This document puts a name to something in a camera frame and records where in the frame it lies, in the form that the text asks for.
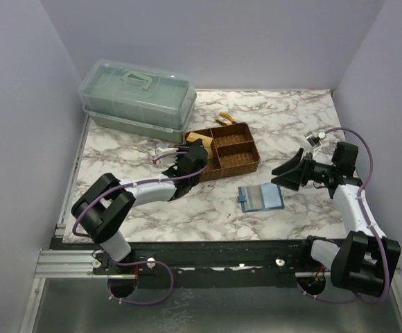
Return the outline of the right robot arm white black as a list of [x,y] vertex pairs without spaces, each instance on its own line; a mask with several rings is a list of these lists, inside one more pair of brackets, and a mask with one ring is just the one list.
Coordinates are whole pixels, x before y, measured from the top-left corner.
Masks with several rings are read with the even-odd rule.
[[387,238],[368,207],[362,180],[354,175],[357,157],[358,147],[346,142],[336,144],[330,164],[315,161],[301,148],[272,170],[271,182],[293,191],[316,182],[328,190],[347,235],[341,244],[308,237],[307,258],[330,271],[333,286],[381,298],[390,288],[401,247]]

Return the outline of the gold credit card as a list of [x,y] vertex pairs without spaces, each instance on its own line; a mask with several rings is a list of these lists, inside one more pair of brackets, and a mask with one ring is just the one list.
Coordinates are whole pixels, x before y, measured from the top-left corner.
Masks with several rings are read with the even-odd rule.
[[202,141],[202,145],[204,147],[210,147],[211,143],[213,141],[212,137],[202,135],[200,133],[195,133],[195,132],[190,132],[186,137],[187,142],[195,142],[195,141],[197,141],[199,139]]
[[263,197],[259,185],[246,187],[246,210],[257,211],[264,208]]

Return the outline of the green plastic storage box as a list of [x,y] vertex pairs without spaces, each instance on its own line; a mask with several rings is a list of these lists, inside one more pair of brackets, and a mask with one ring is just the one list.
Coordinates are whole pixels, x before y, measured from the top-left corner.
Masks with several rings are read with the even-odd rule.
[[105,128],[182,143],[196,90],[174,72],[113,60],[97,60],[78,93],[83,110]]

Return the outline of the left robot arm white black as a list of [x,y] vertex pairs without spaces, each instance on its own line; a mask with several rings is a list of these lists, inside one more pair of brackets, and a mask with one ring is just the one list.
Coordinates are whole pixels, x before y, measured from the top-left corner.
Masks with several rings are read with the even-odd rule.
[[131,246],[120,231],[129,211],[153,202],[177,200],[198,185],[207,167],[208,153],[201,139],[181,145],[169,154],[173,165],[154,178],[122,183],[112,173],[104,173],[73,204],[76,219],[72,233],[90,238],[116,262],[123,261]]

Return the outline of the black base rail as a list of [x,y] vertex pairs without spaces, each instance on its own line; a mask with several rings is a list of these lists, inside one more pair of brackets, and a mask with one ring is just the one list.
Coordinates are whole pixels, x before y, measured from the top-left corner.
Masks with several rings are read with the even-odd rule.
[[142,289],[287,287],[313,277],[320,264],[306,253],[307,241],[190,241],[133,243],[115,264],[99,253],[93,273]]

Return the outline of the yellow handled pliers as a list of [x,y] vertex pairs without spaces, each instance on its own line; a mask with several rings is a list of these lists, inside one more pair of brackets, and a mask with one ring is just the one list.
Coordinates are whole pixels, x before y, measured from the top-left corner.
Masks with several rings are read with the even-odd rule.
[[225,112],[220,112],[219,117],[215,118],[215,122],[220,126],[230,126],[236,123],[235,119]]

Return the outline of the brown woven divided basket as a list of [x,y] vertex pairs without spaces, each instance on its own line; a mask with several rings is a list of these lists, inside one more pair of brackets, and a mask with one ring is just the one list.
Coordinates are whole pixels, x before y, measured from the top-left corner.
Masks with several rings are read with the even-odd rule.
[[257,170],[261,158],[247,123],[192,130],[185,133],[185,140],[191,133],[212,138],[213,156],[208,159],[200,182],[240,176]]

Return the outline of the blue leather card holder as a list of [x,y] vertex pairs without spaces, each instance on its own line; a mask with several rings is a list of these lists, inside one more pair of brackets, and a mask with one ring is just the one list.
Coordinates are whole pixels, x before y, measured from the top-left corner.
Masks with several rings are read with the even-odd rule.
[[244,213],[285,207],[280,186],[272,183],[239,187],[237,201]]

